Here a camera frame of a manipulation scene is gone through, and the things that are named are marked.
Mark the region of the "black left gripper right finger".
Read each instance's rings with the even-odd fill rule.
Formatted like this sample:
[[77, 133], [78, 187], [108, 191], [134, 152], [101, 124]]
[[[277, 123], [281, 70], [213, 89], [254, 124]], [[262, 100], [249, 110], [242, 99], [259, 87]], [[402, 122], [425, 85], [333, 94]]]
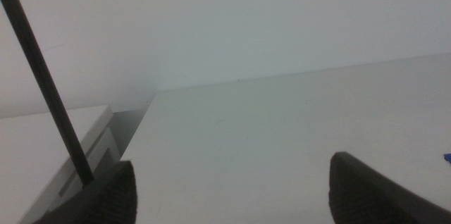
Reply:
[[330, 160], [328, 205], [335, 223], [450, 224], [450, 211], [344, 151]]

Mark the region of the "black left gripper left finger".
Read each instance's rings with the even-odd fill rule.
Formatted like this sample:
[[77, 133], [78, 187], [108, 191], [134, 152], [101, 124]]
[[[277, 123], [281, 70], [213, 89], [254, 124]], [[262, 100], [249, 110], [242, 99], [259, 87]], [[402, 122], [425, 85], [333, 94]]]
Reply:
[[34, 224], [135, 224], [137, 185], [130, 161], [120, 161]]

